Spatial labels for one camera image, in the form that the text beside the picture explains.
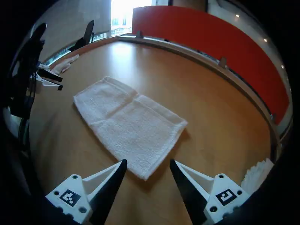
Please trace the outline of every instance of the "wall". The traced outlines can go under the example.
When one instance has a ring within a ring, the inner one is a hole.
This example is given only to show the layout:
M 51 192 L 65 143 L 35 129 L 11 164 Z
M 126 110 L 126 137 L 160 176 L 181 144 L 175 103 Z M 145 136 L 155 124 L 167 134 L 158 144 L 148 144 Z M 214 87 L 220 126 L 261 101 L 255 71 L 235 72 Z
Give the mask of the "wall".
M 207 0 L 173 0 L 173 6 L 181 6 L 205 12 Z
M 176 6 L 149 6 L 133 10 L 133 34 L 164 38 L 203 51 L 227 65 L 250 84 L 272 114 L 276 124 L 289 105 L 285 86 L 266 53 L 235 26 L 207 13 Z
M 233 26 L 240 29 L 246 35 L 248 35 L 269 57 L 274 64 L 288 95 L 289 105 L 285 111 L 283 119 L 278 124 L 277 130 L 282 133 L 288 126 L 290 119 L 293 115 L 293 104 L 290 84 L 288 82 L 287 73 L 284 68 L 281 56 L 272 43 L 272 40 L 268 37 L 263 28 L 258 24 L 255 19 L 251 18 L 248 14 L 244 13 L 241 9 L 224 0 L 209 0 L 208 1 L 208 13 L 214 15 Z
M 44 61 L 60 49 L 83 37 L 87 24 L 95 20 L 96 33 L 110 30 L 111 0 L 60 0 L 49 8 L 35 23 L 47 23 L 42 36 L 45 44 L 40 55 Z

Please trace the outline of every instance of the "screw hole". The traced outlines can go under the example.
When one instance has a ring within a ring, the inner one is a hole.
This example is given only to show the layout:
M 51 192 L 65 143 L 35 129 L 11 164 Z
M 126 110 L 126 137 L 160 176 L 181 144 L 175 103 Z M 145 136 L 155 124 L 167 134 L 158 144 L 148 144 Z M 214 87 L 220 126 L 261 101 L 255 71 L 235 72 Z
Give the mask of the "screw hole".
M 63 208 L 57 207 L 60 212 L 63 212 Z
M 86 212 L 87 212 L 87 209 L 84 208 L 84 207 L 80 207 L 80 208 L 79 208 L 79 212 L 81 212 L 81 213 L 86 213 Z
M 228 215 L 229 215 L 229 213 L 224 213 L 223 219 L 225 219 Z
M 74 216 L 73 216 L 72 214 L 70 214 L 70 213 L 68 213 L 66 216 L 67 216 L 67 217 L 70 217 L 71 219 L 74 218 Z
M 212 206 L 212 207 L 209 209 L 209 211 L 211 211 L 212 213 L 216 212 L 217 210 L 218 210 L 218 208 L 215 207 L 215 206 Z

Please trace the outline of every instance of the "red panel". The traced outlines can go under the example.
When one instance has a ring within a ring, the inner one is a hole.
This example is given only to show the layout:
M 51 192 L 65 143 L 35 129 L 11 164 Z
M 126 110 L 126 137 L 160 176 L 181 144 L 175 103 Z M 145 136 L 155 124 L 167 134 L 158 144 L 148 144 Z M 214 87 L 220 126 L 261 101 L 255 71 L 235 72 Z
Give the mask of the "red panel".
M 241 75 L 260 95 L 278 124 L 288 107 L 284 84 L 266 53 L 235 26 L 205 12 L 149 6 L 133 10 L 132 33 L 164 38 L 203 51 Z

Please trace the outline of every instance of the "metal bracket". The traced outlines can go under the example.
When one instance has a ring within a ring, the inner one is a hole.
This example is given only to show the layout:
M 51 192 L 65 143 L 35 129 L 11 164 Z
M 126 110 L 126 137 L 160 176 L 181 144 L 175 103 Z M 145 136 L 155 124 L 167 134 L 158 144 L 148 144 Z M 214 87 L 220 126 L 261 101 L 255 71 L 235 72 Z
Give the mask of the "metal bracket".
M 222 67 L 223 69 L 226 69 L 226 63 L 227 63 L 227 59 L 226 59 L 225 57 L 222 57 L 222 58 L 220 59 L 220 62 L 218 63 L 218 65 L 219 65 L 220 67 Z
M 142 31 L 138 30 L 138 32 L 135 35 L 136 38 L 144 38 Z

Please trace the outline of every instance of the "round table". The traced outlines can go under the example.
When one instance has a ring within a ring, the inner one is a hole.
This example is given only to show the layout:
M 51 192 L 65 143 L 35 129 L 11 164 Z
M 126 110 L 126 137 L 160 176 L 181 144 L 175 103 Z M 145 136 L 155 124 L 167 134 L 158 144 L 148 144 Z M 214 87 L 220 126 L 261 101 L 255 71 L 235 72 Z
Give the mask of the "round table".
M 87 177 L 117 162 L 73 104 L 105 76 L 115 78 L 189 122 L 154 174 L 127 171 L 106 224 L 191 224 L 169 169 L 170 159 L 240 185 L 246 170 L 270 154 L 269 128 L 252 103 L 223 78 L 189 59 L 145 45 L 113 42 L 93 49 L 61 75 L 63 89 L 44 88 L 30 117 L 31 150 L 49 193 L 71 174 Z

